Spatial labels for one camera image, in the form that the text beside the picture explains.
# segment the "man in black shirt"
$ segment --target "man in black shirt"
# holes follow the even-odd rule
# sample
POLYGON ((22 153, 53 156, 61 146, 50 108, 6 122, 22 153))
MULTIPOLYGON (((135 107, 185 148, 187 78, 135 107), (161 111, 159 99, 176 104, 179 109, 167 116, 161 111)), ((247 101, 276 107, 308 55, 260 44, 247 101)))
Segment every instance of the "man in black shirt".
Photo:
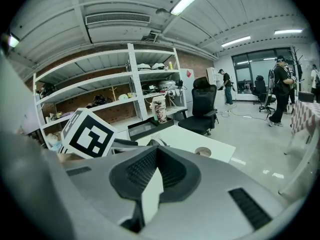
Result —
POLYGON ((219 73, 223 75, 223 86, 225 87, 225 104, 232 105, 232 95, 231 95, 231 80, 228 73, 225 73, 223 69, 219 70, 219 73))
POLYGON ((285 58, 282 55, 276 58, 276 67, 273 73, 273 93, 276 97, 276 110, 273 115, 267 119, 267 122, 271 127, 282 127, 281 118, 288 104, 290 85, 296 81, 296 78, 293 76, 292 79, 290 79, 289 72, 285 70, 285 58))

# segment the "floor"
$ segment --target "floor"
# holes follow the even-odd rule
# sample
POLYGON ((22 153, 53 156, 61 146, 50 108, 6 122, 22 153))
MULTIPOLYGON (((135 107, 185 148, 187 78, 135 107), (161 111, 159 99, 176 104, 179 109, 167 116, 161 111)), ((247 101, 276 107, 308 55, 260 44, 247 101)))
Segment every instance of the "floor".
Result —
POLYGON ((222 111, 226 112, 218 115, 219 124, 215 124, 209 138, 236 147, 229 163, 274 193, 285 208, 305 197, 318 168, 317 151, 286 193, 280 195, 278 189, 301 161, 308 138, 307 132, 297 133, 290 153, 284 155, 291 138, 291 115, 283 115, 283 127, 270 127, 265 121, 267 113, 260 113, 258 104, 238 101, 224 106, 222 111))

